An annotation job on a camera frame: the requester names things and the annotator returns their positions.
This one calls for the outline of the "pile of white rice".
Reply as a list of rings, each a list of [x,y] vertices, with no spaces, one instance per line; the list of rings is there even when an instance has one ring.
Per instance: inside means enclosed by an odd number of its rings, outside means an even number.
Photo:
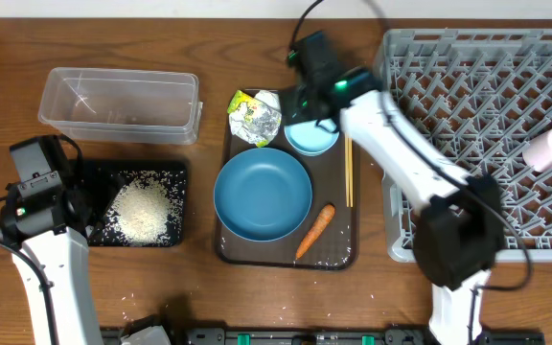
[[[125,185],[104,215],[98,244],[170,247],[181,242],[187,176],[183,170],[121,171]]]

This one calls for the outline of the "small light blue bowl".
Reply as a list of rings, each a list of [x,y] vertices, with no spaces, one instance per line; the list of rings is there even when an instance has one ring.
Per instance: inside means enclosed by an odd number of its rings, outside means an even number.
[[[308,121],[285,127],[285,136],[290,145],[306,156],[317,156],[329,150],[337,141],[339,131],[331,119],[319,124]]]

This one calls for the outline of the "large blue plate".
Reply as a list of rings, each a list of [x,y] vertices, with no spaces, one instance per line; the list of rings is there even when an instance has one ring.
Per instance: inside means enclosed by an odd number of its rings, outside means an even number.
[[[220,222],[252,242],[275,242],[294,232],[307,217],[312,198],[304,166],[272,148],[235,155],[220,170],[213,192]]]

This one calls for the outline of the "white pink cup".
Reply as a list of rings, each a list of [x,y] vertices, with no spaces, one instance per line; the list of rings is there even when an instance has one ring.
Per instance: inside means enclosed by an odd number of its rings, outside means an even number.
[[[522,157],[535,172],[552,169],[552,129],[531,140]]]

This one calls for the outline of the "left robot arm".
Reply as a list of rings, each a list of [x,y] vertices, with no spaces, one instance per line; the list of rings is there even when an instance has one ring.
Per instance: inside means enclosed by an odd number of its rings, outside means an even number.
[[[0,239],[23,281],[38,344],[105,344],[89,282],[86,228],[93,202],[82,160],[71,162],[64,135],[38,136],[10,148],[19,180],[0,211]]]

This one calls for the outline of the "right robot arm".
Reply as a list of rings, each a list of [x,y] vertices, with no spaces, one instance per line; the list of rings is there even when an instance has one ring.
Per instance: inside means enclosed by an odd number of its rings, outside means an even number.
[[[347,69],[322,32],[294,36],[287,65],[298,82],[279,93],[285,123],[333,120],[402,189],[416,214],[413,255],[432,284],[429,330],[440,344],[473,344],[482,291],[505,245],[497,182],[434,148],[382,82],[365,67]]]

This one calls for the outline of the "grey dishwasher rack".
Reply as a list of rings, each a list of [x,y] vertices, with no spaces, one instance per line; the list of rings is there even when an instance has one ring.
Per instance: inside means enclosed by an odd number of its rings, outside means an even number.
[[[552,263],[552,169],[522,153],[552,128],[552,30],[392,30],[374,70],[444,156],[501,189],[516,234],[498,255]]]

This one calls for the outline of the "black plastic tray bin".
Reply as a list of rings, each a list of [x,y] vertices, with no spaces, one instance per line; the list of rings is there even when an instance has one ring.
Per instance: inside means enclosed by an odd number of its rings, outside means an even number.
[[[164,170],[164,171],[177,171],[183,170],[187,176],[188,186],[188,174],[184,163],[178,161],[156,161],[156,160],[105,160],[95,159],[87,160],[84,163],[85,170],[117,170],[121,171],[139,171],[139,170]],[[102,228],[96,230],[87,230],[88,244],[91,246],[107,246],[98,244],[96,237],[102,232]],[[142,247],[142,246],[108,246],[108,247]]]

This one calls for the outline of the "crumpled white tissue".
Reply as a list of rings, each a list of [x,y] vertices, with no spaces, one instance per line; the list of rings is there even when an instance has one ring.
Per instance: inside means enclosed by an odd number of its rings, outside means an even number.
[[[260,90],[254,96],[254,98],[266,104],[267,106],[274,109],[275,111],[278,111],[278,112],[281,111],[280,100],[277,93],[267,91],[267,90]]]

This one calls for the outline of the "wooden chopstick right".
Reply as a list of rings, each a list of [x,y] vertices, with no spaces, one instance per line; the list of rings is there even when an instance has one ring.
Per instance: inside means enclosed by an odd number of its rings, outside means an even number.
[[[350,137],[349,137],[349,140],[351,145],[351,201],[352,201],[352,207],[353,207],[354,206],[353,146],[352,146],[352,140]]]

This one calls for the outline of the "wooden chopstick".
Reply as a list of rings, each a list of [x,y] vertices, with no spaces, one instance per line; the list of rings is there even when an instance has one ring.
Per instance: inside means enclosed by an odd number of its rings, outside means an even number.
[[[352,146],[352,140],[350,137],[349,137],[349,140],[351,145],[351,201],[352,201],[352,207],[353,207],[354,206],[353,146]]]
[[[352,207],[351,201],[351,145],[347,134],[344,136],[345,145],[345,193],[346,193],[346,206]]]

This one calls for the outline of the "crumpled foil snack wrapper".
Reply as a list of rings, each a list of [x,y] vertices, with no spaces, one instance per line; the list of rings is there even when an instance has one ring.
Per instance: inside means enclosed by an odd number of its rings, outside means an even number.
[[[258,148],[268,145],[278,134],[281,111],[275,111],[254,96],[238,90],[227,108],[231,133]]]

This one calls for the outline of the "wooden chopstick left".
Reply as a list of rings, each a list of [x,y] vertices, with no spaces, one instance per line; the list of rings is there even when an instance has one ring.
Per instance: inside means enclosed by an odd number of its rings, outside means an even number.
[[[344,136],[345,145],[345,193],[346,193],[346,206],[352,207],[351,201],[351,145],[347,134]]]

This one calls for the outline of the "dark brown serving tray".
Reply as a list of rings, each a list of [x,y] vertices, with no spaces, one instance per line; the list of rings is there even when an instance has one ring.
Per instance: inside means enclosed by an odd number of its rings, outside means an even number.
[[[344,138],[326,152],[307,156],[296,151],[288,142],[285,131],[264,148],[282,150],[296,158],[306,169],[312,184],[313,198],[304,222],[291,234],[277,241],[248,241],[234,235],[219,220],[215,230],[215,251],[225,262],[235,265],[265,265],[290,268],[342,270],[357,257],[359,223],[358,185],[354,185],[354,206],[346,206],[345,193],[345,145]],[[223,164],[235,155],[251,149],[260,149],[233,135],[225,133]],[[358,178],[359,150],[353,148],[353,177]],[[335,215],[310,250],[299,260],[295,253],[302,239],[310,230],[319,212],[326,204],[335,207]]]

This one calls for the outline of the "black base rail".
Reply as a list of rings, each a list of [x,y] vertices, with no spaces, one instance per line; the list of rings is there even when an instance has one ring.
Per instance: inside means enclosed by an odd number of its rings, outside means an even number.
[[[105,344],[122,344],[123,329],[101,329]],[[188,345],[413,345],[438,344],[428,330],[389,329],[373,332],[336,331],[232,331],[220,328],[195,328],[179,333],[166,331],[171,344]],[[543,333],[483,331],[476,338],[480,345],[544,345]]]

